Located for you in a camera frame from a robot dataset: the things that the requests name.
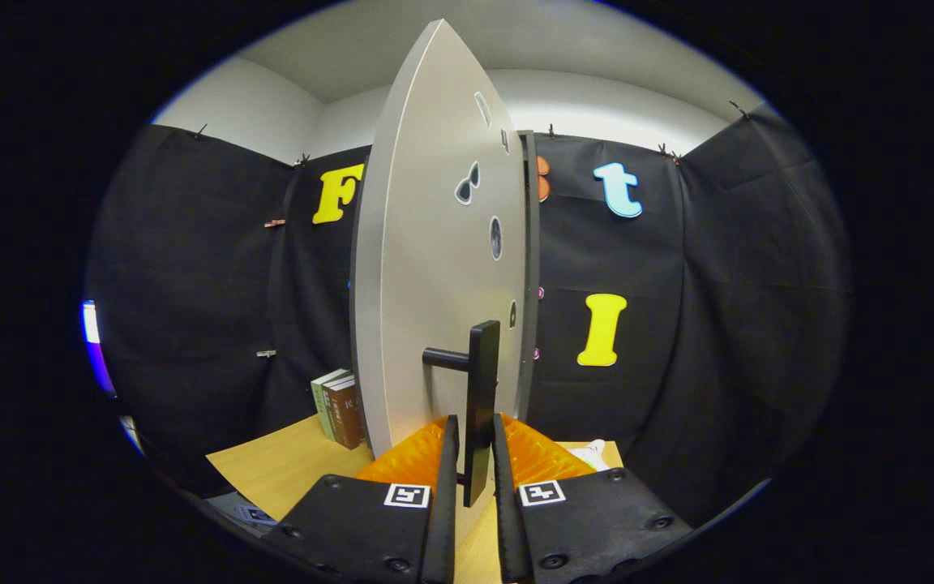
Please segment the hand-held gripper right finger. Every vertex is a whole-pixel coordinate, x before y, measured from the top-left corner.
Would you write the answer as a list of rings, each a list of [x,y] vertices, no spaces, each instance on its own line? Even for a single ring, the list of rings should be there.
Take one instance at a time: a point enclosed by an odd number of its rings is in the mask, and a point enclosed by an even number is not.
[[[492,441],[504,583],[613,583],[648,568],[695,532],[625,468],[516,479],[509,421]]]

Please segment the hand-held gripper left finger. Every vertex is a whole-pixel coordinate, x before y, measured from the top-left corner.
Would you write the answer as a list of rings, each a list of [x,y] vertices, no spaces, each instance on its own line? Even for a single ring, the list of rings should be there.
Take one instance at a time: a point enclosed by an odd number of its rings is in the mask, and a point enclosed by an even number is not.
[[[274,553],[332,583],[455,580],[455,414],[438,424],[436,484],[324,474],[263,537]]]

